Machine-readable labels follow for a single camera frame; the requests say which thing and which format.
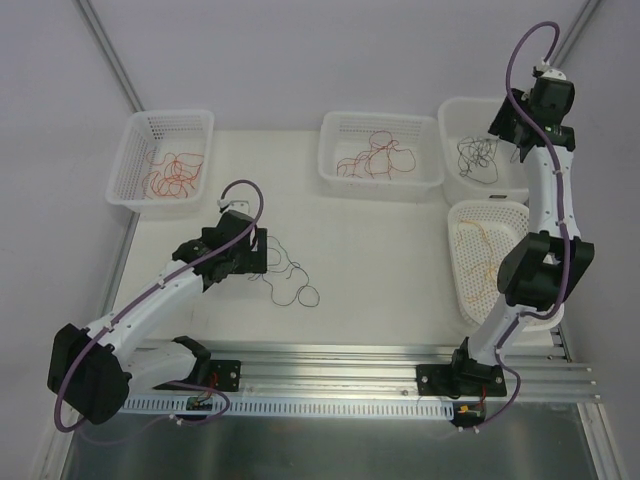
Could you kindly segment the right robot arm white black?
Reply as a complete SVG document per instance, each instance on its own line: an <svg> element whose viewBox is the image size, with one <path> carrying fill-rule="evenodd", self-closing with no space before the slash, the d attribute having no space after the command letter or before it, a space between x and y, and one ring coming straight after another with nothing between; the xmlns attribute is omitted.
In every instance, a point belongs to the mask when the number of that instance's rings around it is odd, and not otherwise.
<svg viewBox="0 0 640 480"><path fill-rule="evenodd" d="M595 256L582 240L572 206L575 134L564 125L575 87L544 73L528 92L508 88L489 131L514 144L529 190L529 231L502 260L499 297L487 320L454 351L450 396L503 397L502 357L531 320L548 321L567 300Z"/></svg>

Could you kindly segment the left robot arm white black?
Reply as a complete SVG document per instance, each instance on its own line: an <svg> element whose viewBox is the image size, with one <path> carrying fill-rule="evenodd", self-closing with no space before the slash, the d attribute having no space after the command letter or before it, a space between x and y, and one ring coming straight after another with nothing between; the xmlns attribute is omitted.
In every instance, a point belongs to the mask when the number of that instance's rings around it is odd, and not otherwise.
<svg viewBox="0 0 640 480"><path fill-rule="evenodd" d="M230 210L198 238L182 243L158 276L128 305L54 337L47 386L56 396L54 423L66 432L61 407L99 425L133 393L177 381L189 389L210 384L211 355L183 335L140 351L140 343L177 308L230 275L267 270L268 231L250 216Z"/></svg>

